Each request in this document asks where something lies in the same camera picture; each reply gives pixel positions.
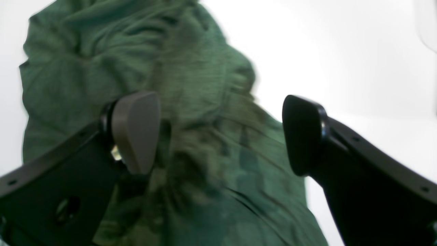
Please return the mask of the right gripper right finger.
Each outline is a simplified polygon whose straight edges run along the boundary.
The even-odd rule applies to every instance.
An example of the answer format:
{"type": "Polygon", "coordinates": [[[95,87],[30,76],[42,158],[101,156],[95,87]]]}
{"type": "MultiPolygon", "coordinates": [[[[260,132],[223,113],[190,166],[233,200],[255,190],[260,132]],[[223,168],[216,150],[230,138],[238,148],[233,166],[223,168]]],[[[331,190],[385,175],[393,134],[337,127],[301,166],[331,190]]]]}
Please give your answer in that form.
{"type": "Polygon", "coordinates": [[[293,172],[322,187],[345,246],[436,245],[434,182],[312,100],[287,96],[282,121],[293,172]]]}

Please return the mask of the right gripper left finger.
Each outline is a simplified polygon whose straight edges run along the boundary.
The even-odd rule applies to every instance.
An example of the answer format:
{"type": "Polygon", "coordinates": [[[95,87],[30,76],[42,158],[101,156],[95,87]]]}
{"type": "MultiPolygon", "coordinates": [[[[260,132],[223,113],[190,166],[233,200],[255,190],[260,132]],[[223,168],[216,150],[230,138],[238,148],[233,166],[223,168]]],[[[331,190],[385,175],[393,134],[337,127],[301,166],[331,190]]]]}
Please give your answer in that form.
{"type": "Polygon", "coordinates": [[[102,116],[1,177],[1,240],[9,246],[89,246],[121,174],[146,175],[160,128],[156,92],[107,104],[102,116]]]}

